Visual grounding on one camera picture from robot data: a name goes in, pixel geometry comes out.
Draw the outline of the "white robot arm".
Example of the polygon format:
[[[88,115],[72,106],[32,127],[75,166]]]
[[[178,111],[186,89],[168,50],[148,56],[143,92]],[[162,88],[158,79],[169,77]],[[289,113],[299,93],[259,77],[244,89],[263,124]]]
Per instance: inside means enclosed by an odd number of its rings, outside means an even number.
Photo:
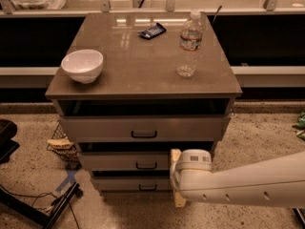
[[[305,152],[220,172],[205,150],[171,150],[170,178],[175,203],[305,208]]]

